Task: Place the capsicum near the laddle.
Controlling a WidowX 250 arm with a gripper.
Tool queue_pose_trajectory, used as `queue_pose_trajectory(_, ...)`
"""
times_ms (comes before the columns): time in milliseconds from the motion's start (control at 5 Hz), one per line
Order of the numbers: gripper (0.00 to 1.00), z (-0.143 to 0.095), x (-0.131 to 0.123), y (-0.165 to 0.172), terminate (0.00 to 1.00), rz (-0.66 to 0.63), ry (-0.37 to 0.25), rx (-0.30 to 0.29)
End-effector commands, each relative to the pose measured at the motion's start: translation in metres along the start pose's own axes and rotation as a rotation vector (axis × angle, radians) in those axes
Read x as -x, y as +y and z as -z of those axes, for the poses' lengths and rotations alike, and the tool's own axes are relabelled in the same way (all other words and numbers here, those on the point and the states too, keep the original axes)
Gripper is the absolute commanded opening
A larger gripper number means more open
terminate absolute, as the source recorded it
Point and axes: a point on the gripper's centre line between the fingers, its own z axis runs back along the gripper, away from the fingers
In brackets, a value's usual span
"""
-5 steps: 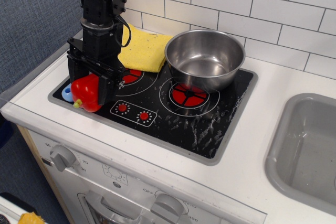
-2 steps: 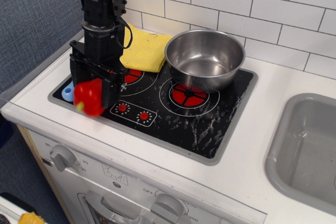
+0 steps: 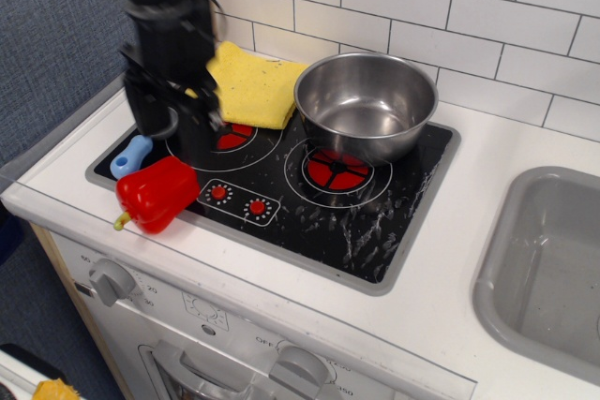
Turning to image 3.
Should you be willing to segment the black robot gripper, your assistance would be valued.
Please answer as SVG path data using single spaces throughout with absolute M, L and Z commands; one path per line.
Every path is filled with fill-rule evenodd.
M 215 56 L 211 3 L 129 1 L 126 13 L 138 37 L 135 45 L 122 48 L 127 101 L 138 131 L 169 138 L 177 128 L 179 157 L 196 169 L 209 169 L 221 127 L 217 83 L 204 68 Z

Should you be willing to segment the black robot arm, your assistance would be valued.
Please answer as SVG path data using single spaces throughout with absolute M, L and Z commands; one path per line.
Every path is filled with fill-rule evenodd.
M 137 41 L 127 44 L 124 85 L 138 130 L 168 141 L 185 163 L 211 168 L 223 125 L 207 69 L 216 52 L 216 0 L 127 0 Z

